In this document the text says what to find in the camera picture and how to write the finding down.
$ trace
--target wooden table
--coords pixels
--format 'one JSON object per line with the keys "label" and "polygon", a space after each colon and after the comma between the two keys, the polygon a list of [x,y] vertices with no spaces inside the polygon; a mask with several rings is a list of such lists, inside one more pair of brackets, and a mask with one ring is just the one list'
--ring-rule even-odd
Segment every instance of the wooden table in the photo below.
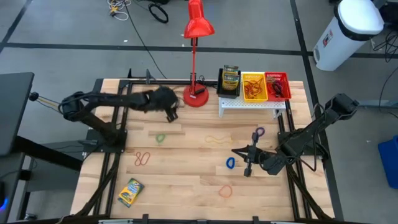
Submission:
{"label": "wooden table", "polygon": [[[101,92],[116,93],[118,83],[117,79],[105,79]],[[176,88],[177,95],[182,95],[184,86],[170,87]],[[302,128],[311,122],[303,83],[290,82],[290,87],[294,123],[296,128]],[[133,91],[155,88],[155,85],[134,85]],[[120,160],[112,218],[142,218],[148,213],[149,218],[158,219],[252,220],[252,216],[258,216],[260,220],[294,219],[285,169],[272,176],[255,165],[252,177],[244,177],[246,163],[231,152],[232,148],[250,144],[251,133],[260,126],[266,129],[266,134],[257,146],[274,150],[278,144],[279,126],[277,119],[272,117],[272,110],[226,110],[223,118],[219,118],[218,96],[213,88],[209,88],[209,92],[205,106],[182,105],[177,111],[179,118],[173,123],[167,122],[164,112],[129,111],[126,150]],[[111,121],[113,108],[100,107],[95,114],[104,121]],[[166,135],[161,144],[155,140],[157,134]],[[134,165],[137,152],[150,153],[145,166]],[[103,157],[103,153],[92,153],[84,162],[72,214],[84,206],[97,188]],[[236,159],[236,167],[232,170],[226,167],[229,157]],[[313,164],[312,156],[302,158]],[[322,167],[322,162],[317,162],[318,167]],[[303,171],[309,192],[322,209],[333,216],[322,168],[312,172],[304,166]],[[132,207],[127,208],[117,198],[132,177],[144,184],[145,189]],[[219,192],[224,185],[232,188],[229,198],[219,195],[230,193],[229,188]],[[104,213],[107,192],[106,189],[100,213]],[[304,217],[297,188],[296,192],[300,214]]]}

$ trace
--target yellow crayon box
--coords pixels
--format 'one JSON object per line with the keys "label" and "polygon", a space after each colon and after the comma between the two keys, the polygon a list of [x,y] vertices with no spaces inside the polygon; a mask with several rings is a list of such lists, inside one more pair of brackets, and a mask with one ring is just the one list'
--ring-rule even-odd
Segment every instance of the yellow crayon box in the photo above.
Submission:
{"label": "yellow crayon box", "polygon": [[129,208],[143,188],[144,185],[140,184],[136,179],[131,178],[127,186],[120,192],[118,200]]}

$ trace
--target lamp base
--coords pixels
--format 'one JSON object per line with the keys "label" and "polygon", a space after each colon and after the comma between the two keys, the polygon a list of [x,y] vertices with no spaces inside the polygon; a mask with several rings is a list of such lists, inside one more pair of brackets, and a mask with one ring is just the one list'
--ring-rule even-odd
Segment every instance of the lamp base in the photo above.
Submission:
{"label": "lamp base", "polygon": [[186,86],[183,92],[183,97],[184,97],[184,103],[186,105],[192,106],[192,107],[200,107],[203,106],[207,103],[207,101],[209,100],[209,91],[207,90],[207,88],[201,84],[196,84],[195,85],[195,89],[196,90],[200,90],[202,88],[205,89],[205,91],[203,93],[199,93],[197,94],[195,97],[193,98],[191,97],[191,93],[190,93],[190,85]]}

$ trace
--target blue rubber band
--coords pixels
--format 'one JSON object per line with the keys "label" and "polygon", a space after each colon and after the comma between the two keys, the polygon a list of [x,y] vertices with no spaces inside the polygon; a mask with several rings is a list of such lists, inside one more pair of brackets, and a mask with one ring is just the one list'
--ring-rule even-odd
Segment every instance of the blue rubber band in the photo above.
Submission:
{"label": "blue rubber band", "polygon": [[229,157],[229,158],[226,160],[226,166],[227,166],[229,169],[234,169],[234,167],[235,167],[235,158]]}

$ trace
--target white cable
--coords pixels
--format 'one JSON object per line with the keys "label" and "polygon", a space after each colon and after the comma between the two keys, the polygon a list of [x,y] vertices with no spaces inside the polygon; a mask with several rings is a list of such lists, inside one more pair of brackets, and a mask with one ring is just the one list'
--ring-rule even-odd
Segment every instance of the white cable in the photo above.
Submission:
{"label": "white cable", "polygon": [[[131,5],[131,0],[106,0],[106,2],[108,3],[109,9],[112,9],[113,7],[118,8],[118,10],[116,12],[114,12],[115,15],[113,17],[119,21],[126,21],[129,19],[129,15],[127,13],[120,11],[124,7],[124,1],[126,1],[127,6]],[[126,15],[126,18],[121,19],[116,14],[124,14],[124,15]]]}

